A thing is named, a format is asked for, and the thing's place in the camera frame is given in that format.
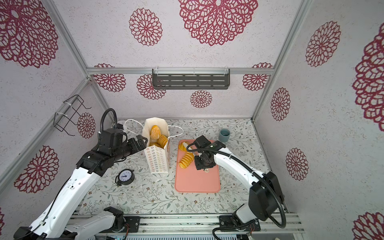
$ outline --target black mounting plate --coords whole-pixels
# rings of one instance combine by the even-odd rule
[[[128,232],[132,232],[132,233],[138,232],[139,225],[140,225],[140,217],[124,217],[124,219],[125,219],[124,225],[126,223],[129,225],[129,231]],[[124,226],[124,228],[122,230],[120,230],[119,232],[126,233],[127,227]],[[113,232],[111,229],[107,229],[107,230],[102,231],[102,233],[116,233],[116,232]]]
[[[223,216],[219,216],[218,219],[219,219],[219,224],[220,224],[220,227],[234,227],[235,225],[233,224],[232,220],[231,220],[232,216],[231,215],[223,215]],[[246,227],[242,227],[241,229],[228,229],[228,230],[221,230],[222,232],[233,232],[233,231],[240,231],[240,232],[250,232],[250,231],[253,231],[253,232],[258,232],[260,231],[261,228],[260,228],[260,224],[259,224],[259,220],[256,220],[255,223],[252,223]]]

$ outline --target wall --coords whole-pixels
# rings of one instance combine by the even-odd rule
[[[235,2],[55,1],[90,67],[273,67],[300,0]],[[154,90],[150,75],[95,79],[121,118],[249,118],[267,76],[202,92]]]
[[[0,40],[0,174],[83,79],[40,2],[2,7],[1,29],[10,30],[1,30]]]
[[[383,9],[315,0],[256,119],[307,239],[384,237]]]
[[[42,144],[39,152],[31,159],[24,171],[12,184],[8,193],[0,199],[0,238],[13,239],[20,226],[29,226],[55,198],[60,187],[72,174],[81,156],[97,143],[97,131],[104,110],[99,105],[90,84],[80,93],[85,109],[81,106],[76,114],[68,110],[68,116],[74,116],[65,130],[74,136],[55,129],[54,133]],[[75,101],[74,108],[79,106]],[[63,118],[59,124],[68,122]],[[110,126],[109,118],[105,126]]]

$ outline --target clock face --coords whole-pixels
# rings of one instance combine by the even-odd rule
[[[119,180],[122,182],[128,181],[132,177],[132,172],[130,170],[124,170],[119,175]]]

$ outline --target white paper bag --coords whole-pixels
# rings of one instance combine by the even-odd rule
[[[151,134],[151,129],[154,125],[157,125],[160,128],[161,134],[165,135],[168,138],[168,142],[165,145],[164,149],[161,147],[156,147],[156,146],[149,146],[150,144],[150,134]],[[182,133],[170,136],[169,135],[169,129],[168,127],[178,127],[182,130]],[[147,148],[144,149],[145,156],[147,158],[149,170],[152,174],[158,174],[158,173],[168,173],[169,170],[169,148],[170,148],[170,142],[169,139],[171,137],[176,137],[178,135],[181,135],[184,133],[184,130],[179,127],[179,126],[172,126],[168,125],[167,122],[162,119],[162,118],[148,118],[146,119],[144,126],[143,126],[143,131],[142,131],[142,136],[146,137],[148,139],[147,142]]]

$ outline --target bag handle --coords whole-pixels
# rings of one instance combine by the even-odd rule
[[[179,127],[179,126],[168,125],[168,127],[178,127],[178,128],[180,128],[181,130],[183,130],[183,132],[182,132],[182,133],[180,133],[180,134],[177,134],[177,135],[175,135],[175,136],[169,136],[169,137],[168,137],[168,139],[169,139],[169,138],[171,138],[171,137],[176,137],[176,136],[178,136],[178,135],[181,135],[181,134],[183,134],[183,133],[184,133],[184,129],[182,129],[182,128],[181,128],[181,127]]]
[[[128,120],[126,120],[126,121],[124,122],[124,126],[125,126],[125,124],[126,124],[129,120],[137,122],[138,124],[141,125],[142,128],[144,128],[143,124],[139,123],[138,121],[136,121],[136,120],[134,120],[134,119],[128,119]],[[131,133],[133,133],[133,134],[135,134],[135,135],[138,135],[137,133],[132,132],[131,130],[129,130],[128,127],[127,127],[127,131],[129,131],[129,132],[131,132]]]

